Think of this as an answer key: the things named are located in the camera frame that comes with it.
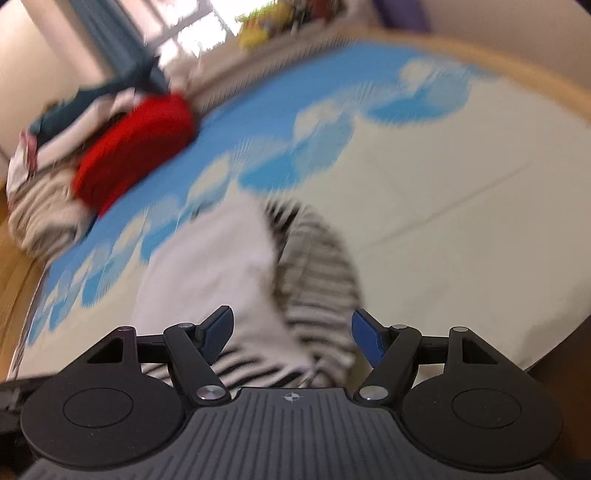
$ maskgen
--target teal cloth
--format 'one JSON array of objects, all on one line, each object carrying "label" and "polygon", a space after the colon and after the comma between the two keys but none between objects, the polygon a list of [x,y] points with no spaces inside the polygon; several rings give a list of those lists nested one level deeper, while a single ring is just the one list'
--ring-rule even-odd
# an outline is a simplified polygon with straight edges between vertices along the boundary
[{"label": "teal cloth", "polygon": [[111,80],[102,86],[93,89],[80,89],[76,96],[62,102],[53,109],[41,115],[30,126],[29,133],[37,137],[37,148],[52,140],[56,135],[68,128],[97,98],[103,95],[115,95],[127,88],[136,88],[143,92],[161,93],[150,82],[152,68],[158,59],[150,58],[128,74]]}]

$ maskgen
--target yellow toy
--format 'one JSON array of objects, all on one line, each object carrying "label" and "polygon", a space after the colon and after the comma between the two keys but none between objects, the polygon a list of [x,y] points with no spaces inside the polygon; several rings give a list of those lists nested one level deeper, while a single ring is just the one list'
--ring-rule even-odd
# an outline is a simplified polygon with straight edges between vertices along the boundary
[{"label": "yellow toy", "polygon": [[236,18],[242,23],[238,42],[242,48],[250,50],[265,43],[282,32],[293,20],[294,8],[285,1],[271,2],[250,15]]}]

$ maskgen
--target logo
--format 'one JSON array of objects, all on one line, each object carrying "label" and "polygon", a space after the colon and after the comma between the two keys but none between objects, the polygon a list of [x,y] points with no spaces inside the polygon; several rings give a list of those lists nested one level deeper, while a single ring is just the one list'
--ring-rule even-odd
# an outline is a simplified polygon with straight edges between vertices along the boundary
[{"label": "logo", "polygon": [[289,403],[293,403],[295,401],[298,401],[301,397],[297,393],[289,392],[283,398],[286,399]]}]

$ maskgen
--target wooden floor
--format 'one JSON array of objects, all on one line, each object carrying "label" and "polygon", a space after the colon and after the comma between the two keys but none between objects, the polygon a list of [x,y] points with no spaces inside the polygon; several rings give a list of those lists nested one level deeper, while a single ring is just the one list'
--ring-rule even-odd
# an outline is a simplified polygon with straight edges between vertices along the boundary
[{"label": "wooden floor", "polygon": [[6,378],[28,306],[43,266],[18,250],[8,236],[8,208],[0,187],[0,381]]}]

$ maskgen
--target window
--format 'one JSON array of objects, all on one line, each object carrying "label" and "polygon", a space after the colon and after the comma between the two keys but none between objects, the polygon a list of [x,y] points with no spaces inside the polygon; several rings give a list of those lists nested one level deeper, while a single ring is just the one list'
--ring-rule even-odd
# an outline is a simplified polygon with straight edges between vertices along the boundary
[{"label": "window", "polygon": [[182,51],[196,56],[237,35],[235,18],[269,0],[121,0],[165,65]]}]

